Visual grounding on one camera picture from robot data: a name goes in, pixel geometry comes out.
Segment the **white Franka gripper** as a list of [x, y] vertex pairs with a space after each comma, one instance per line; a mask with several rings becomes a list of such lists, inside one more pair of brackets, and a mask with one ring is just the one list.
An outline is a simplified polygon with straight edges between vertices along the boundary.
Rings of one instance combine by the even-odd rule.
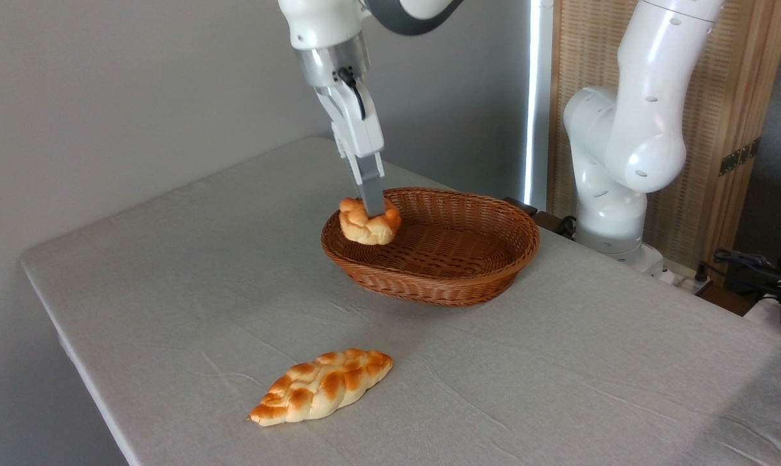
[[331, 117], [340, 156], [351, 157], [351, 171], [368, 218], [384, 215], [384, 168], [379, 154], [384, 150], [384, 136], [364, 78], [357, 78], [356, 89], [340, 82], [315, 91]]

